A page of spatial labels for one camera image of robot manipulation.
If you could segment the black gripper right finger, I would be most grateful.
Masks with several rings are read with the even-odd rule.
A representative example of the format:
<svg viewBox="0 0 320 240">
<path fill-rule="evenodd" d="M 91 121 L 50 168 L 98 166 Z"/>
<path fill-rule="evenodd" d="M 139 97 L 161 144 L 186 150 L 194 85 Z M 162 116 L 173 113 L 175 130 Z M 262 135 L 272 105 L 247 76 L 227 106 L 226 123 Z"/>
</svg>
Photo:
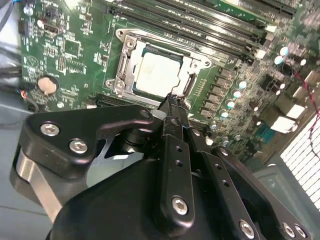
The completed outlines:
<svg viewBox="0 0 320 240">
<path fill-rule="evenodd" d="M 226 240 L 310 240 L 302 222 L 224 147 L 210 149 L 188 121 L 185 102 L 178 98 L 179 120 L 190 150 L 214 188 Z"/>
</svg>

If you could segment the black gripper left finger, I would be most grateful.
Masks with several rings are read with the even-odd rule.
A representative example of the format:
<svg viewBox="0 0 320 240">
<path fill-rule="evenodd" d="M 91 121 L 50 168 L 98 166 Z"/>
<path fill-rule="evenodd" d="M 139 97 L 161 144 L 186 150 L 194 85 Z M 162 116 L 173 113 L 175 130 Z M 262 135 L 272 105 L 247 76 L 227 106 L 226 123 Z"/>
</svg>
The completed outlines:
<svg viewBox="0 0 320 240">
<path fill-rule="evenodd" d="M 176 100 L 38 113 L 21 130 L 21 177 L 54 222 L 66 203 L 142 160 L 189 161 Z"/>
</svg>

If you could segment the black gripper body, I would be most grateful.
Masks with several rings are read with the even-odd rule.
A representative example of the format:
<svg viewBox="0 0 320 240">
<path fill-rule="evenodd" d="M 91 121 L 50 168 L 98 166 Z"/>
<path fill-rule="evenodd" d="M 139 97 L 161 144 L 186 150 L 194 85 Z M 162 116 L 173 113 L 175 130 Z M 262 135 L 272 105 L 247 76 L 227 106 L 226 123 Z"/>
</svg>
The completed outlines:
<svg viewBox="0 0 320 240">
<path fill-rule="evenodd" d="M 69 200 L 53 240 L 237 240 L 219 185 L 190 162 L 140 160 Z"/>
</svg>

